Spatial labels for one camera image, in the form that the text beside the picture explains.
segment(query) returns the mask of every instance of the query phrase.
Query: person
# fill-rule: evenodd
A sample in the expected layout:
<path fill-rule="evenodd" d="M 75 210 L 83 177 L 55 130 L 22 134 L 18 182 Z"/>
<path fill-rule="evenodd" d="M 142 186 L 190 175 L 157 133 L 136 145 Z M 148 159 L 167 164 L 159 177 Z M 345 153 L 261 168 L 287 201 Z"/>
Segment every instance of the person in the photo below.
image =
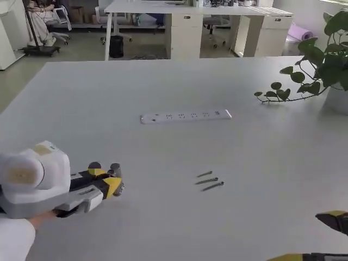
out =
<path fill-rule="evenodd" d="M 25 261 L 36 230 L 54 217 L 54 211 L 31 219 L 10 219 L 6 214 L 0 214 L 0 261 Z"/>
<path fill-rule="evenodd" d="M 46 23 L 55 20 L 53 9 L 55 0 L 29 0 L 28 10 L 29 16 L 33 24 L 34 32 L 39 46 L 53 46 L 56 38 L 48 31 Z M 29 46 L 36 46 L 32 30 L 28 23 L 31 41 Z"/>

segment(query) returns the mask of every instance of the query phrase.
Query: cardboard box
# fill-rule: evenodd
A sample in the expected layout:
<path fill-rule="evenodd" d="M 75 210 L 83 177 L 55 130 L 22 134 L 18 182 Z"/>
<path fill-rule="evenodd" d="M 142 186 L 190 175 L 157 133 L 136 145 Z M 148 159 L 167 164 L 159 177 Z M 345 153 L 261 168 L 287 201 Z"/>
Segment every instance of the cardboard box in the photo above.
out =
<path fill-rule="evenodd" d="M 90 13 L 87 11 L 87 10 L 84 10 L 84 13 L 83 13 L 83 22 L 84 23 L 91 23 L 92 20 L 91 20 L 91 15 Z"/>
<path fill-rule="evenodd" d="M 92 24 L 99 24 L 96 15 L 92 15 Z"/>
<path fill-rule="evenodd" d="M 83 23 L 84 10 L 83 7 L 71 7 L 71 22 Z"/>

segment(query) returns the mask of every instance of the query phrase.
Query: black base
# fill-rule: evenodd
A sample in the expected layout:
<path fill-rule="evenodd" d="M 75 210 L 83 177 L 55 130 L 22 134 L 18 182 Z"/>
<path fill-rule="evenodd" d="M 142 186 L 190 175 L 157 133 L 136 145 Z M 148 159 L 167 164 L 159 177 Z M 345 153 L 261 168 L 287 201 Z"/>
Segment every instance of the black base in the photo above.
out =
<path fill-rule="evenodd" d="M 26 55 L 34 56 L 53 56 L 55 51 L 59 52 L 60 47 L 57 46 L 39 46 L 39 47 L 25 47 L 23 51 Z"/>

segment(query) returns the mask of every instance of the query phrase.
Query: person's hand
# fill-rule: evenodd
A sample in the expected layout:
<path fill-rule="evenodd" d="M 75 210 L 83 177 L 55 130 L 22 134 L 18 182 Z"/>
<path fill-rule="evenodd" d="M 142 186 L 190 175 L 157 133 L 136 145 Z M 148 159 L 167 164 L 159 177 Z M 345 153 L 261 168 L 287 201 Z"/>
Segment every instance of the person's hand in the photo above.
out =
<path fill-rule="evenodd" d="M 38 229 L 45 220 L 55 218 L 55 216 L 56 213 L 54 211 L 50 211 L 32 217 L 31 219 L 28 219 L 28 221 L 34 226 L 35 229 Z"/>

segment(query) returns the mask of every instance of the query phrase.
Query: white sleeve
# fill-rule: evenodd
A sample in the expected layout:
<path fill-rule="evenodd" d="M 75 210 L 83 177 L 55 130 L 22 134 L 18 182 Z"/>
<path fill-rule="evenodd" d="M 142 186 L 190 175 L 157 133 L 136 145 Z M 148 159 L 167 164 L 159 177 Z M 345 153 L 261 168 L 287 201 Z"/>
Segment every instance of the white sleeve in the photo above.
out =
<path fill-rule="evenodd" d="M 26 219 L 0 214 L 0 261 L 25 261 L 35 239 L 35 228 Z"/>

